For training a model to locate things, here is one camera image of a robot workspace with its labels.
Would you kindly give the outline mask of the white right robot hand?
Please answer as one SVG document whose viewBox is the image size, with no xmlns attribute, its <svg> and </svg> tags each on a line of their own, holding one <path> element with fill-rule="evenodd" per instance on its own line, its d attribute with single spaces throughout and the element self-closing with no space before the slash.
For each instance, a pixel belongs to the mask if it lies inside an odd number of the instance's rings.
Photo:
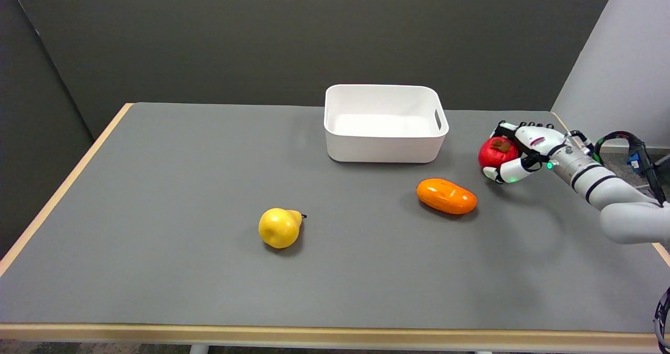
<svg viewBox="0 0 670 354">
<path fill-rule="evenodd" d="M 483 167 L 483 175 L 498 184 L 511 184 L 528 177 L 550 162 L 550 155 L 567 146 L 568 142 L 567 137 L 553 127 L 518 126 L 504 120 L 498 123 L 490 137 L 506 138 L 521 152 L 519 158 L 498 167 Z"/>
</svg>

